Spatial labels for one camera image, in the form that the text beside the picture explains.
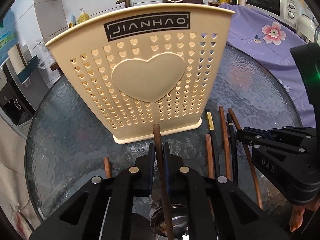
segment large heart emblem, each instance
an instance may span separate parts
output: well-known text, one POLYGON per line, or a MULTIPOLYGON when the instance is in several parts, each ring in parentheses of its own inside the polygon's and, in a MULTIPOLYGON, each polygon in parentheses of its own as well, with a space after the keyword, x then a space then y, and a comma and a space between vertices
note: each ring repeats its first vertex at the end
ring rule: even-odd
POLYGON ((149 60, 126 59, 112 70, 112 82, 132 98, 155 103, 174 88, 185 68, 183 58, 172 52, 149 60))

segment textured glass tabletop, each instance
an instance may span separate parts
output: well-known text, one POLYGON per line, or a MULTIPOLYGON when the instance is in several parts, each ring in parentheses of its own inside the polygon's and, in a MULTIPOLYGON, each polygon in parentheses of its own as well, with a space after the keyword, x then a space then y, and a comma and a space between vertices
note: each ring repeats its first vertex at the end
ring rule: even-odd
MULTIPOLYGON (((207 108, 213 113, 217 141, 222 147, 218 106, 233 108, 242 127, 259 129, 301 126, 289 95, 263 66, 243 52, 226 46, 207 108)), ((207 174, 204 136, 208 133, 203 115, 195 130, 162 137, 170 150, 202 175, 207 174)), ((33 119, 26 146, 26 177, 30 198, 39 218, 46 219, 91 177, 105 178, 103 157, 113 165, 113 176, 148 152, 146 140, 116 144, 65 76, 51 88, 33 119)), ((256 202, 252 176, 242 146, 238 145, 239 187, 256 202)), ((222 174, 224 156, 220 155, 222 174)), ((290 205, 275 187, 258 174, 264 210, 278 223, 289 221, 290 205)), ((155 167, 152 197, 135 198, 133 212, 150 219, 159 207, 160 195, 155 167)))

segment soap dispenser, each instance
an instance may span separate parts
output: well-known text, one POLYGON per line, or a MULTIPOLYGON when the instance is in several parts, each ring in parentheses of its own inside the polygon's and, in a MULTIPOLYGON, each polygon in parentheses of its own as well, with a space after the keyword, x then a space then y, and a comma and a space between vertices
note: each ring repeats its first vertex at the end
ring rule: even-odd
POLYGON ((81 11, 81 15, 78 18, 78 24, 90 19, 89 15, 85 13, 83 8, 80 8, 80 11, 81 11))

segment screw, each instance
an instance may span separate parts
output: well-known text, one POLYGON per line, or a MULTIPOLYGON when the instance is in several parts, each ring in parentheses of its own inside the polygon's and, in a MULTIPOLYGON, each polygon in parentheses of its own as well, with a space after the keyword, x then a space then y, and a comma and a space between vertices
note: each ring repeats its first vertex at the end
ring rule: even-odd
POLYGON ((133 166, 133 167, 131 167, 131 168, 129 169, 129 172, 130 172, 130 173, 137 173, 138 171, 139 171, 139 168, 136 167, 136 166, 133 166))
POLYGON ((225 176, 219 176, 218 177, 218 182, 224 184, 228 181, 228 179, 225 176))
POLYGON ((190 171, 190 169, 186 166, 182 166, 182 167, 180 167, 179 171, 182 173, 188 173, 190 171))
POLYGON ((92 182, 93 184, 98 184, 98 183, 100 183, 100 181, 101 181, 101 177, 99 177, 99 176, 95 176, 95 177, 93 177, 93 178, 91 179, 91 182, 92 182))

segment human hand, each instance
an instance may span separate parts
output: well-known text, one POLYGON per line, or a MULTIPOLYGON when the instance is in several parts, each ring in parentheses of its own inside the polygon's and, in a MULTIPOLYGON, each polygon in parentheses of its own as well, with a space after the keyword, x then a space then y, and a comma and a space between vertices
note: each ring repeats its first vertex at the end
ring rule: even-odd
POLYGON ((301 227, 303 222, 303 214, 306 209, 316 212, 320 206, 320 196, 314 198, 313 201, 304 206, 295 206, 293 205, 292 214, 290 218, 290 231, 293 232, 299 227, 301 227))

